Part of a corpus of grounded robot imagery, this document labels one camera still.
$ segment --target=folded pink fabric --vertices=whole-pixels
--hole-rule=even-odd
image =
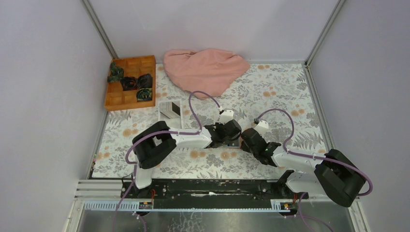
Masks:
[[[239,55],[223,50],[170,50],[164,55],[164,68],[171,81],[181,89],[200,90],[217,97],[250,65]],[[195,93],[195,96],[207,98],[202,93]]]

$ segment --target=tabletop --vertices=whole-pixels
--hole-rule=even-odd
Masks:
[[[92,169],[94,178],[121,178],[133,171],[125,162],[132,139],[158,121],[158,103],[181,102],[183,128],[198,128],[188,107],[189,92],[174,85],[161,64],[157,64],[156,107],[111,111]],[[281,108],[291,114],[295,134],[289,148],[307,152],[325,152],[319,119],[314,110],[306,77],[301,64],[252,64],[216,100],[225,109],[233,109],[234,119],[244,131],[253,119],[270,108]],[[192,106],[202,125],[214,124],[219,111],[211,99],[192,98]],[[291,134],[289,119],[281,112],[263,116],[270,131],[264,135],[269,142],[283,143]],[[181,148],[171,152],[155,167],[153,178],[191,179],[278,179],[284,167],[261,164],[252,154],[235,148]]]

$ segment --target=gray wall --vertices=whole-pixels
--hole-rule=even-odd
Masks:
[[[0,231],[61,231],[110,56],[80,0],[0,2]]]
[[[120,57],[218,48],[305,60],[337,0],[91,0]]]
[[[409,9],[347,1],[311,65],[337,147],[374,182],[362,198],[373,232],[410,227]]]

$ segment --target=orange tray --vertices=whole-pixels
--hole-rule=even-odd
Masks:
[[[138,90],[122,91],[122,86],[119,81],[108,83],[104,104],[107,111],[128,110],[155,106],[155,57],[146,56],[114,59],[113,62],[115,62],[117,66],[124,69],[124,77],[133,76],[135,78],[138,78],[139,76],[147,73],[151,74],[152,100],[138,102],[136,97]]]

